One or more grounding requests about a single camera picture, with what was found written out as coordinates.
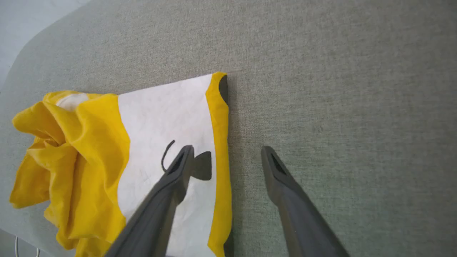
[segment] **white cable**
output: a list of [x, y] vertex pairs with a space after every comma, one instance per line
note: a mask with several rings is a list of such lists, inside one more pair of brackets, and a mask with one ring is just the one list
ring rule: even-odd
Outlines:
[[[15, 250], [16, 257], [19, 257], [19, 251], [18, 251], [18, 248], [17, 248], [17, 239], [18, 239], [18, 237], [16, 236], [16, 239], [14, 240], [14, 250]], [[40, 249], [39, 248], [37, 248], [37, 255], [35, 257], [40, 257]]]

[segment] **gray upholstered surface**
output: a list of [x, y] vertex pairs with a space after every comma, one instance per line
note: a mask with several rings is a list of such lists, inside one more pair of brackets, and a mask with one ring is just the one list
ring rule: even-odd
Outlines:
[[49, 91], [124, 93], [228, 72], [236, 256], [284, 256], [273, 146], [355, 257], [457, 255], [452, 0], [94, 0], [21, 51], [0, 95], [0, 228], [61, 256], [43, 205], [7, 199]]

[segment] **black marking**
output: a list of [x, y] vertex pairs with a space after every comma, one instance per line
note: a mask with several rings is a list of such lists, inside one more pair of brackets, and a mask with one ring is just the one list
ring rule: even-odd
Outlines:
[[227, 75], [221, 78], [219, 81], [219, 93], [222, 96], [225, 104], [229, 105], [229, 88], [227, 86]]
[[[175, 141], [172, 140], [168, 144], [168, 146], [165, 148], [165, 152], [162, 155], [161, 164], [162, 164], [162, 170], [164, 172], [167, 171], [167, 169], [165, 169], [165, 166], [164, 166], [165, 155], [167, 155], [168, 150], [170, 149], [170, 147], [174, 143], [175, 143]], [[196, 179], [203, 180], [203, 181], [210, 180], [211, 177], [212, 177], [212, 173], [211, 173], [211, 152], [210, 151], [206, 151], [204, 153], [199, 154], [197, 157], [195, 157], [195, 159], [194, 159], [194, 167], [195, 167], [195, 169], [194, 169], [194, 172], [192, 174], [192, 177], [194, 177]]]
[[195, 170], [192, 176], [203, 181], [211, 179], [211, 152], [206, 151], [195, 157]]
[[235, 255], [235, 247], [233, 241], [233, 228], [230, 229], [230, 234], [228, 235], [227, 240], [224, 243], [224, 252], [225, 257], [233, 257]]
[[162, 164], [162, 170], [163, 170], [164, 172], [167, 171], [167, 169], [165, 169], [165, 167], [164, 167], [165, 155], [167, 155], [168, 149], [170, 149], [171, 145], [174, 144], [174, 143], [175, 143], [175, 141], [172, 140], [172, 141], [167, 145], [167, 148], [165, 148], [165, 152], [164, 152], [164, 154], [162, 155], [162, 160], [160, 161], [160, 163]]

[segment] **yellow and white cloth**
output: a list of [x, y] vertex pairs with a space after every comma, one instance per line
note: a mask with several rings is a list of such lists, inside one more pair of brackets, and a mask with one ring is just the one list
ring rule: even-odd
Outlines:
[[76, 256], [102, 256], [164, 167], [184, 145], [208, 153], [210, 176], [191, 177], [178, 206], [167, 255], [224, 256], [232, 221], [225, 73], [122, 95], [48, 93], [18, 113], [14, 126], [35, 136], [10, 201], [23, 208], [50, 200], [44, 216]]

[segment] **white fabric panel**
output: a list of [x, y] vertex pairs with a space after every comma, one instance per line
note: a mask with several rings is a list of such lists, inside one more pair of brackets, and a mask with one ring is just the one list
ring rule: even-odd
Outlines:
[[176, 209], [167, 255], [214, 256], [207, 246], [216, 199], [214, 135], [205, 93], [212, 74], [119, 96], [122, 123], [130, 137], [130, 156], [119, 181], [117, 198], [128, 220], [184, 145], [195, 156], [210, 151], [212, 177], [190, 178], [184, 201]]

